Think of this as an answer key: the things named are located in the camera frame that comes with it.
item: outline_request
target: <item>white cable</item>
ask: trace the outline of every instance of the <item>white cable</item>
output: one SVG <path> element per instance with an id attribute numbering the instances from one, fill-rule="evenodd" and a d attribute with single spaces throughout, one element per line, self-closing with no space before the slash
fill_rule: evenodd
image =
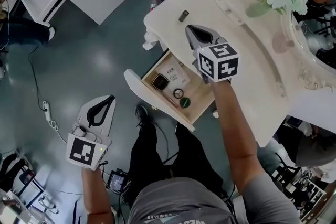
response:
<path id="1" fill-rule="evenodd" d="M 313 35 L 313 37 L 317 40 L 317 42 L 319 43 L 320 47 L 322 47 L 321 43 L 319 42 L 319 39 L 316 37 L 316 35 L 313 33 L 312 30 L 310 30 L 309 26 L 305 23 L 305 22 L 302 22 L 303 24 L 305 24 L 305 26 L 307 27 L 307 29 L 311 32 L 311 34 Z"/>
<path id="2" fill-rule="evenodd" d="M 56 206 L 56 205 L 54 205 L 54 206 L 47 206 L 47 205 L 43 202 L 42 199 L 38 200 L 38 202 L 39 202 L 40 205 L 42 205 L 44 208 L 46 208 L 46 209 L 48 209 L 48 210 L 53 210 L 53 209 L 55 209 L 54 206 Z"/>
<path id="3" fill-rule="evenodd" d="M 53 128 L 55 130 L 55 132 L 58 134 L 59 138 L 61 138 L 62 141 L 67 144 L 67 141 L 65 141 L 64 138 L 58 132 L 57 122 L 54 121 L 54 120 L 51 120 L 51 121 L 48 121 L 48 123 L 49 123 L 50 127 Z"/>
<path id="4" fill-rule="evenodd" d="M 323 7 L 325 7 L 325 5 L 322 5 L 322 6 L 316 7 L 316 6 L 314 6 L 314 5 L 311 5 L 311 4 L 310 4 L 310 6 L 312 6 L 312 7 L 314 7 L 314 8 L 323 8 Z"/>

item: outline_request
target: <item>small cylinder object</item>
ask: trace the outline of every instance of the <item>small cylinder object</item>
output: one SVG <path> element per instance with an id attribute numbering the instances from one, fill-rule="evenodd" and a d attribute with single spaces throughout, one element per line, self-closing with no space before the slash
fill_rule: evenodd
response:
<path id="1" fill-rule="evenodd" d="M 189 12 L 187 10 L 185 10 L 179 17 L 179 21 L 183 22 L 184 19 L 189 15 Z"/>
<path id="2" fill-rule="evenodd" d="M 83 137 L 86 134 L 86 129 L 83 126 L 77 126 L 73 134 L 79 137 Z"/>
<path id="3" fill-rule="evenodd" d="M 183 97 L 181 98 L 180 100 L 180 106 L 183 108 L 183 109 L 186 109 L 190 106 L 190 99 L 188 97 Z"/>

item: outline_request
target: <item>electronic device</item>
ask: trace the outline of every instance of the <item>electronic device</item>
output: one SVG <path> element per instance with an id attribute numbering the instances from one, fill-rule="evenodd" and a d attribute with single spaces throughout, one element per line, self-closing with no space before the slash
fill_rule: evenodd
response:
<path id="1" fill-rule="evenodd" d="M 81 107 L 68 134 L 66 157 L 69 162 L 97 169 L 112 143 L 108 136 L 115 107 L 116 99 L 112 95 L 95 98 Z"/>
<path id="2" fill-rule="evenodd" d="M 127 173 L 121 169 L 117 171 L 111 171 L 107 185 L 109 188 L 116 193 L 122 193 L 128 183 Z"/>
<path id="3" fill-rule="evenodd" d="M 19 179 L 24 185 L 28 185 L 34 177 L 35 173 L 32 170 L 27 169 L 19 176 Z"/>
<path id="4" fill-rule="evenodd" d="M 159 91 L 163 91 L 169 84 L 169 80 L 162 74 L 158 74 L 153 80 L 152 85 Z"/>

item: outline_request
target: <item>black pants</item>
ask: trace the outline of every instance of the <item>black pants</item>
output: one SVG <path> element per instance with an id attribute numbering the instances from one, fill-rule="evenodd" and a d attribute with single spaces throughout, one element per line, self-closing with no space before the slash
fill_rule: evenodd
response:
<path id="1" fill-rule="evenodd" d="M 222 192 L 222 178 L 212 169 L 205 156 L 201 142 L 181 124 L 175 135 L 179 143 L 179 153 L 173 165 L 164 166 L 156 152 L 156 129 L 152 123 L 141 130 L 132 149 L 129 180 L 132 181 L 125 197 L 132 207 L 139 192 L 149 184 L 174 177 L 189 177 L 202 183 L 218 196 Z"/>
<path id="2" fill-rule="evenodd" d="M 296 156 L 304 134 L 297 128 L 281 125 L 277 130 L 279 143 L 282 144 L 292 162 L 296 163 Z"/>
<path id="3" fill-rule="evenodd" d="M 8 42 L 8 20 L 2 20 L 0 30 L 0 46 Z M 20 45 L 43 45 L 49 40 L 49 28 L 32 20 L 20 17 L 9 17 L 9 45 L 18 43 Z"/>
<path id="4" fill-rule="evenodd" d="M 12 189 L 15 177 L 26 164 L 26 162 L 21 159 L 6 173 L 12 161 L 16 159 L 16 156 L 16 154 L 12 154 L 5 158 L 0 169 L 0 189 L 3 189 L 5 192 Z"/>
<path id="5" fill-rule="evenodd" d="M 317 4 L 314 0 L 308 0 L 307 8 L 308 11 L 305 15 L 299 15 L 297 12 L 293 12 L 293 15 L 298 23 L 303 20 L 323 17 L 325 14 L 330 12 L 330 10 L 326 9 L 322 4 Z"/>

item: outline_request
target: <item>white vanity table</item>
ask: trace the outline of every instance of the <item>white vanity table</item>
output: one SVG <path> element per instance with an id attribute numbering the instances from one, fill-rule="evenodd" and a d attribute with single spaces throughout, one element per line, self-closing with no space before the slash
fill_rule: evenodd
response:
<path id="1" fill-rule="evenodd" d="M 287 33 L 288 28 L 283 29 L 283 20 L 287 17 L 280 16 L 272 10 L 264 16 L 249 18 L 245 9 L 255 1 L 165 0 L 145 17 L 144 23 L 159 36 L 169 53 L 185 64 L 185 70 L 187 68 L 197 75 L 199 74 L 192 65 L 195 58 L 185 36 L 187 25 L 196 24 L 213 29 L 236 46 L 241 54 L 238 67 L 240 73 L 232 79 L 232 86 L 256 140 L 260 146 L 265 146 L 285 116 L 290 113 L 296 100 L 305 92 L 311 91 L 305 88 L 305 81 L 299 80 L 302 70 L 308 68 L 315 71 L 318 67 L 307 66 L 303 61 L 306 56 L 299 57 L 297 47 L 301 46 L 301 43 L 292 36 L 290 37 L 295 44 L 294 48 L 283 54 L 274 52 L 274 35 L 278 32 L 290 35 Z M 187 10 L 189 15 L 181 23 L 178 18 L 184 10 Z M 193 111 L 197 110 L 198 113 L 193 113 L 193 117 L 190 117 L 190 111 L 175 108 L 148 80 L 157 74 L 156 68 L 161 61 L 159 60 L 142 79 L 132 70 L 127 70 L 124 73 L 126 81 L 141 99 L 180 121 L 192 131 L 192 124 L 210 105 L 213 96 L 208 92 L 204 102 L 194 100 L 196 104 Z"/>

